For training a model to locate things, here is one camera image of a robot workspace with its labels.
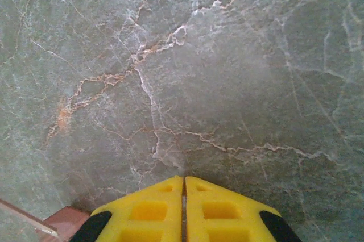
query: yellow plastic object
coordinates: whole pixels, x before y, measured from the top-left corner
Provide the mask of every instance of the yellow plastic object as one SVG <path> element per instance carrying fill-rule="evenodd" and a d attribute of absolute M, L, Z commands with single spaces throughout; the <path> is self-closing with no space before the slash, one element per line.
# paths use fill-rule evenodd
<path fill-rule="evenodd" d="M 180 242 L 183 182 L 170 178 L 94 210 L 113 214 L 96 242 Z"/>
<path fill-rule="evenodd" d="M 199 178 L 186 188 L 188 242 L 276 242 L 259 216 L 272 207 Z"/>

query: black rubber edge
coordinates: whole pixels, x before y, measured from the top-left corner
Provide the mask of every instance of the black rubber edge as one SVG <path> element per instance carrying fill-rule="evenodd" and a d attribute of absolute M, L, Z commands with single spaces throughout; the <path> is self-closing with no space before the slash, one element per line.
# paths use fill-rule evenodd
<path fill-rule="evenodd" d="M 91 216 L 69 242 L 95 242 L 111 216 L 112 213 L 110 211 L 104 211 Z"/>
<path fill-rule="evenodd" d="M 302 242 L 280 216 L 268 211 L 261 211 L 259 215 L 277 242 Z"/>

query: square cutout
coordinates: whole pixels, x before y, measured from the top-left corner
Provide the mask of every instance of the square cutout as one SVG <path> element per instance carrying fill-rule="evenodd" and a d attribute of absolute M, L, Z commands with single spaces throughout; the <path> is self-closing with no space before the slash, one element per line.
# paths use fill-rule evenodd
<path fill-rule="evenodd" d="M 118 242 L 160 242 L 162 230 L 123 230 Z"/>
<path fill-rule="evenodd" d="M 249 242 L 248 230 L 244 229 L 215 229 L 208 230 L 210 242 Z"/>
<path fill-rule="evenodd" d="M 166 218 L 168 206 L 165 202 L 143 201 L 137 203 L 129 216 L 130 220 L 162 221 Z"/>
<path fill-rule="evenodd" d="M 205 219 L 236 219 L 239 211 L 232 202 L 205 202 L 202 204 Z"/>

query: stone floor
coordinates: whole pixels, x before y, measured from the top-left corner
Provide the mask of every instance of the stone floor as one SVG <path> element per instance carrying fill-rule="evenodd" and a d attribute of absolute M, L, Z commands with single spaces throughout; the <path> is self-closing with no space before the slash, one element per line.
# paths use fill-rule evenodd
<path fill-rule="evenodd" d="M 364 0 L 0 7 L 1 198 L 45 219 L 192 175 L 303 241 L 364 237 Z"/>

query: marble surface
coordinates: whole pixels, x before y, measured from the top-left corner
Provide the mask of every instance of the marble surface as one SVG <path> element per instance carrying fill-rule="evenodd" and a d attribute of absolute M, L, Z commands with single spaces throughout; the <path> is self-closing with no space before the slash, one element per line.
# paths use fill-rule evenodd
<path fill-rule="evenodd" d="M 45 219 L 192 175 L 364 237 L 364 0 L 0 6 L 1 198 Z"/>

